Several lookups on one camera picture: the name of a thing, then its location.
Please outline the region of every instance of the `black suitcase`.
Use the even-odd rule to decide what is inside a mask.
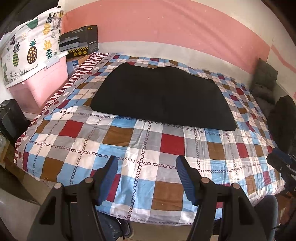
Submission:
[[[4,100],[0,105],[0,132],[14,145],[28,128],[30,122],[24,116],[15,99]]]

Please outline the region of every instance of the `pink storage box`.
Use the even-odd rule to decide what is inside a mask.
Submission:
[[[67,54],[67,51],[61,52],[38,64],[6,86],[23,112],[39,114],[53,94],[64,86],[68,80]]]

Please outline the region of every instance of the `plaid bed sheet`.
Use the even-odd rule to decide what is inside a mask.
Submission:
[[[174,66],[212,79],[238,128],[193,128],[92,111],[92,97],[108,74],[124,62],[148,68]],[[177,174],[178,155],[185,155],[191,167],[217,184],[239,183],[254,205],[284,188],[280,174],[266,162],[275,142],[245,86],[223,74],[167,59],[91,55],[48,101],[15,147],[18,167],[37,180],[64,185],[92,176],[111,155],[117,156],[118,172],[107,200],[98,209],[144,223],[193,223],[197,207],[186,198]],[[218,203],[216,218],[221,214],[222,203]]]

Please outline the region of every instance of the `silver bolt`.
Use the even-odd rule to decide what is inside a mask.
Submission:
[[[62,187],[62,184],[61,183],[56,183],[55,185],[54,185],[54,188],[55,189],[59,189],[59,188],[61,188]]]
[[[237,184],[237,183],[234,183],[232,186],[233,186],[233,188],[235,188],[235,189],[240,189],[240,185]]]
[[[93,178],[92,177],[87,177],[84,181],[86,183],[92,183],[93,182]]]
[[[203,182],[203,183],[209,183],[210,180],[209,180],[207,177],[203,177],[203,178],[202,178],[202,182]]]

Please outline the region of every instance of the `black and yellow checkered strip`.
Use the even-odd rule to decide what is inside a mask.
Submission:
[[[73,53],[73,52],[77,52],[77,51],[81,51],[81,50],[85,50],[85,49],[88,49],[88,47],[83,47],[83,48],[78,48],[78,49],[72,49],[72,50],[69,50],[68,52],[69,53]]]

